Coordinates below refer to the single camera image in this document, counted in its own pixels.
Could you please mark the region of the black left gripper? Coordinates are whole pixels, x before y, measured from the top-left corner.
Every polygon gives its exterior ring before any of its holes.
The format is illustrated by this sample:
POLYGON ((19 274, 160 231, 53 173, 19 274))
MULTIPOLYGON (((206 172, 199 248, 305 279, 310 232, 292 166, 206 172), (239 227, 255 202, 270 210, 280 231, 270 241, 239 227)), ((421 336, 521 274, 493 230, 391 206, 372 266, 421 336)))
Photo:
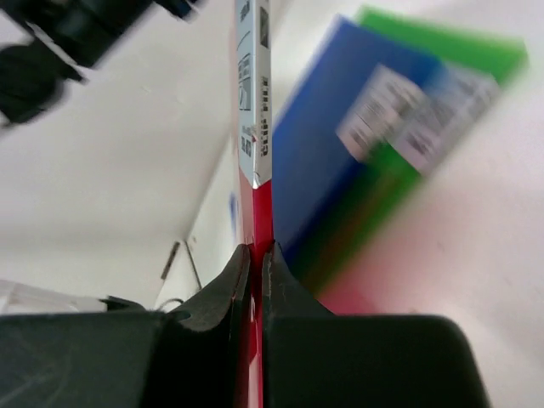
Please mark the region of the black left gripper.
POLYGON ((3 1, 28 35, 1 47, 1 125, 33 121, 63 98, 65 82, 92 69, 153 6, 140 1, 3 1))

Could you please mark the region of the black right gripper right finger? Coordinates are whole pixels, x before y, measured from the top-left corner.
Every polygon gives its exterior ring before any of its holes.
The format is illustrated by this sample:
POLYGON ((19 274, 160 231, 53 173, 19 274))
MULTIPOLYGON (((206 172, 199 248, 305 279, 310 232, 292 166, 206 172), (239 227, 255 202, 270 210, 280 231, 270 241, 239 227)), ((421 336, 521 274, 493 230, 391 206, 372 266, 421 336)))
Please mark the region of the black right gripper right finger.
POLYGON ((266 407, 489 407, 464 333, 437 315, 336 315, 263 258, 266 407))

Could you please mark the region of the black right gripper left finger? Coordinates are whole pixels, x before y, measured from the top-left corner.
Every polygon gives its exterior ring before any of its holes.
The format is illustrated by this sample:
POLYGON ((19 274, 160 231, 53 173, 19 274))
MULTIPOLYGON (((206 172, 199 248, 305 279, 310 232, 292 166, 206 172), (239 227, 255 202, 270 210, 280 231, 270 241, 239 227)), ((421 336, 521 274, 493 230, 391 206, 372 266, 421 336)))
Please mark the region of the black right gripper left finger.
POLYGON ((170 312, 110 300, 95 313, 1 319, 4 407, 245 407, 251 255, 170 312))

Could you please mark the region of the red folder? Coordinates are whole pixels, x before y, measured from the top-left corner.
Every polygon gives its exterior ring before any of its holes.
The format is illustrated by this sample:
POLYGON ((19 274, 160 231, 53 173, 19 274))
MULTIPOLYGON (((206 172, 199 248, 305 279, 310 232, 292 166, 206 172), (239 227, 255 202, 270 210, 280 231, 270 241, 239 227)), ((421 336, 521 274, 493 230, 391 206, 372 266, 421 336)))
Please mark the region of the red folder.
POLYGON ((244 407, 339 407, 349 393, 333 373, 335 316, 289 271, 274 238, 272 204, 269 5, 235 2, 236 109, 244 269, 241 289, 241 393, 244 407))

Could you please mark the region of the blue folder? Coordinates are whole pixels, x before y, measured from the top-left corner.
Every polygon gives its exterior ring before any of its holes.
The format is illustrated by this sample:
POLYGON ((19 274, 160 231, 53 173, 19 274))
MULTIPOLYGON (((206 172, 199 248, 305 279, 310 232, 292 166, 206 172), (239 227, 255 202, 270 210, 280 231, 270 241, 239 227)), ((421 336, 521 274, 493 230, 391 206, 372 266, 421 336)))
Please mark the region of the blue folder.
POLYGON ((272 137, 275 240, 290 267, 363 170, 363 144, 418 106, 439 58, 337 17, 272 137))

